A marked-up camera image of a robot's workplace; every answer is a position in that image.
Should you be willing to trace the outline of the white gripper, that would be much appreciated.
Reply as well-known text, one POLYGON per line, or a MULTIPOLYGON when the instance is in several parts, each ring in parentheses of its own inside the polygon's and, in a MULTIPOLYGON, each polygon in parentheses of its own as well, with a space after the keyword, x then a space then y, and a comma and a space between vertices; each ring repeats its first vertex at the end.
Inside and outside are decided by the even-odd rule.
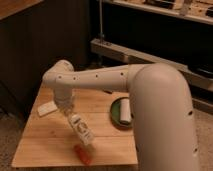
POLYGON ((71 91, 54 91, 54 103, 64 115, 70 115, 73 112, 73 101, 74 96, 71 91))

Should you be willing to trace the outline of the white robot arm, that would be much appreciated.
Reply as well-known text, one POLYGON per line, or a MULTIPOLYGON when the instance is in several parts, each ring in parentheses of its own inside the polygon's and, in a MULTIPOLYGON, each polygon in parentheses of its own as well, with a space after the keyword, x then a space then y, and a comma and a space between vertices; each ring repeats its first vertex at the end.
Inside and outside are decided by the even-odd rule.
POLYGON ((127 92, 138 166, 142 171, 200 171, 189 85, 163 63, 76 71, 60 60, 42 78, 59 108, 71 105, 73 89, 127 92))

